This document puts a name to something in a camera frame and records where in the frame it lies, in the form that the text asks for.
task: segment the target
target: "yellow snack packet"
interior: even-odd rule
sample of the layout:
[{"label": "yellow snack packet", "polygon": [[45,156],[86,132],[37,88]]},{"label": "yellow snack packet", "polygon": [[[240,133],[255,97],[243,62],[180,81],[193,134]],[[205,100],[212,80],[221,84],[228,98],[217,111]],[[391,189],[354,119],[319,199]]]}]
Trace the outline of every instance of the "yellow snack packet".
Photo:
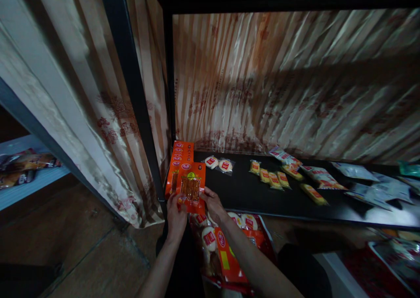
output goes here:
[{"label": "yellow snack packet", "polygon": [[282,173],[280,171],[277,171],[277,177],[279,178],[279,181],[280,181],[280,184],[281,184],[282,187],[285,187],[285,188],[288,188],[288,189],[292,189],[290,187],[290,184],[289,184],[289,181],[287,179],[287,176],[284,173]]},{"label": "yellow snack packet", "polygon": [[270,177],[270,188],[284,191],[281,187],[279,179],[277,178],[277,175],[274,172],[269,172],[268,176]]},{"label": "yellow snack packet", "polygon": [[251,160],[251,167],[249,168],[249,172],[259,175],[259,165],[261,162],[256,160]]},{"label": "yellow snack packet", "polygon": [[266,169],[259,170],[259,177],[264,183],[270,183],[270,177],[268,176],[268,171]]},{"label": "yellow snack packet", "polygon": [[286,172],[288,175],[292,176],[298,181],[302,181],[304,179],[303,175],[301,175],[297,170],[289,168],[287,165],[284,165],[281,168],[284,172]]},{"label": "yellow snack packet", "polygon": [[308,194],[308,196],[317,205],[329,205],[328,202],[319,194],[312,186],[308,184],[301,184],[302,190]]}]

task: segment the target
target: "teal packet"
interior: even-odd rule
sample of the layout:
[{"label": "teal packet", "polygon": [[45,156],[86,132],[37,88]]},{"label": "teal packet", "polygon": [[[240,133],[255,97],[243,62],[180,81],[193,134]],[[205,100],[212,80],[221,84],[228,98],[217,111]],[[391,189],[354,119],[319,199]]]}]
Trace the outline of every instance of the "teal packet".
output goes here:
[{"label": "teal packet", "polygon": [[398,161],[399,172],[402,175],[410,175],[420,178],[420,164],[418,162]]}]

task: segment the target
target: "beige curtain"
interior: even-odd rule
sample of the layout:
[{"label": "beige curtain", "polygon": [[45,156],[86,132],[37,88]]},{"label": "beige curtain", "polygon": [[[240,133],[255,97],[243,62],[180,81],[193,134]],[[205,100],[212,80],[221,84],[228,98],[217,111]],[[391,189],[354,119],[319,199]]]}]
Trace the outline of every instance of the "beige curtain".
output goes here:
[{"label": "beige curtain", "polygon": [[420,158],[418,9],[174,16],[177,137],[197,150]]},{"label": "beige curtain", "polygon": [[[127,1],[149,112],[144,119],[151,122],[164,179],[168,122],[165,48],[158,27],[162,9],[156,0]],[[1,21],[7,52],[1,61],[9,86],[129,223],[139,228],[162,222],[102,0],[16,0],[16,8],[23,18],[10,22],[2,15]],[[34,52],[26,49],[29,42]],[[19,77],[27,80],[17,84]]]}]

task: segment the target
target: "blue-white shelf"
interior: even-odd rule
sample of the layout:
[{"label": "blue-white shelf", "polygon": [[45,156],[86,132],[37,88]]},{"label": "blue-white shelf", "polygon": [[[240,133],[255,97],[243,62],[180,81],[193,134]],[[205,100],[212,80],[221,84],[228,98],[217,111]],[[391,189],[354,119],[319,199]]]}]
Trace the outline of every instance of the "blue-white shelf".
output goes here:
[{"label": "blue-white shelf", "polygon": [[[0,154],[15,154],[29,148],[35,150],[37,154],[49,152],[48,148],[38,138],[34,135],[27,135],[1,143]],[[61,168],[42,169],[36,172],[35,179],[32,182],[0,190],[0,210],[9,207],[68,173],[70,173],[70,170],[64,165]]]}]

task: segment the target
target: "floor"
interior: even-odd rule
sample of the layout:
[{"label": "floor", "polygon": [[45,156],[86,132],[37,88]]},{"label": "floor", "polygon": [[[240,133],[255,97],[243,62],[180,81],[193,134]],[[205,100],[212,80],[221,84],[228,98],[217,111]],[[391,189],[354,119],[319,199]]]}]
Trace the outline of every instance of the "floor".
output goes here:
[{"label": "floor", "polygon": [[[122,224],[71,177],[64,189],[52,187],[0,212],[0,263],[62,263],[61,276],[41,297],[134,297],[156,259],[163,224],[143,230]],[[287,242],[316,253],[379,239],[365,228],[263,219],[276,251]],[[206,289],[208,296],[221,296],[211,285]]]}]

